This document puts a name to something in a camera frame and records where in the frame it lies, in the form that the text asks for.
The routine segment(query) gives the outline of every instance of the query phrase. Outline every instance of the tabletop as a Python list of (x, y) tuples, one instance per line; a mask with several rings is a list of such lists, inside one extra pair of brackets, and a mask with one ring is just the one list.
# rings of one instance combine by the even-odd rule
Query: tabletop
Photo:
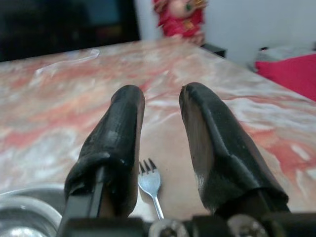
[[(316, 103), (172, 39), (0, 63), (0, 190), (64, 182), (111, 96), (134, 84), (146, 98), (140, 160), (151, 158), (162, 174), (165, 217), (207, 213), (178, 102), (181, 87), (193, 81), (233, 111), (288, 193), (290, 209), (316, 211)], [(156, 218), (142, 193), (133, 215)]]

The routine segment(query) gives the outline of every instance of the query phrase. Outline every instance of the black screw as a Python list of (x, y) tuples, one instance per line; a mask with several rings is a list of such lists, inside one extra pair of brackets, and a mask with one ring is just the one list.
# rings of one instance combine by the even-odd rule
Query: black screw
[(177, 232), (175, 232), (170, 227), (167, 227), (166, 229), (164, 229), (160, 232), (159, 237), (177, 237)]

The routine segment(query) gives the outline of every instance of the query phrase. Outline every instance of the red fabric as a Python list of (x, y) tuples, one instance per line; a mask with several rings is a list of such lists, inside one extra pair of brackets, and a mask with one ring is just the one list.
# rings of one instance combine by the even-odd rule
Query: red fabric
[(316, 54), (280, 62), (256, 62), (258, 74), (316, 101)]
[[(161, 0), (154, 0), (154, 4), (158, 4)], [(183, 37), (192, 37), (196, 32), (200, 31), (200, 23), (204, 22), (204, 15), (202, 9), (197, 9), (190, 17), (193, 28), (187, 30), (181, 18), (176, 18), (171, 15), (167, 7), (159, 14), (158, 26), (162, 26), (163, 34), (165, 36), (182, 35)]]

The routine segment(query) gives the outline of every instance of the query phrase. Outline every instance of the red doll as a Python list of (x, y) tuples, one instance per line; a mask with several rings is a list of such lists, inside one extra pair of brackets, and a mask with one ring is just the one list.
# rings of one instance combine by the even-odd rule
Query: red doll
[(200, 24), (203, 20), (204, 0), (154, 0), (159, 14), (159, 26), (167, 37), (181, 37), (197, 45), (204, 44), (205, 35)]

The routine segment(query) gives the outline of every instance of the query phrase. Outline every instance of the black monitor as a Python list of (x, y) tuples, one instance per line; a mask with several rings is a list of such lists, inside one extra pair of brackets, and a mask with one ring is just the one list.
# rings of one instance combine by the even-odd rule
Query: black monitor
[(0, 0), (0, 61), (139, 38), (133, 0)]

